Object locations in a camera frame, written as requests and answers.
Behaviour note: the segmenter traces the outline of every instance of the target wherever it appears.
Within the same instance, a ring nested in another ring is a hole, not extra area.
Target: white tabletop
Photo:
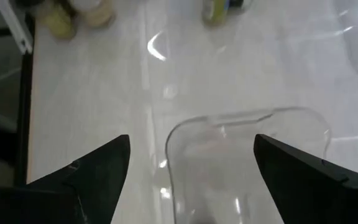
[[[328,159],[358,171],[358,73],[333,2],[255,0],[215,29],[203,25],[201,1],[114,7],[114,24],[81,24],[69,42],[37,24],[28,182],[129,134],[130,167],[112,222],[171,223],[163,150],[174,125],[283,106],[323,115]]]

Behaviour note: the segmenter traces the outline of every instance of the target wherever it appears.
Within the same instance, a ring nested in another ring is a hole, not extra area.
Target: green bottle
[[[224,22],[229,9],[229,0],[203,0],[203,19],[209,25]]]

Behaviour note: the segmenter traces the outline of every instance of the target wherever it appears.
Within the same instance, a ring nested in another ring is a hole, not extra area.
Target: black metal frame
[[[31,184],[0,188],[0,223],[110,224],[130,156],[121,135]]]
[[[35,36],[34,18],[27,14],[25,23],[31,35]],[[17,155],[15,165],[15,186],[24,186],[27,183],[27,164],[29,152],[29,129],[31,111],[33,54],[26,53],[22,60],[21,86],[19,96],[19,116],[17,119]]]

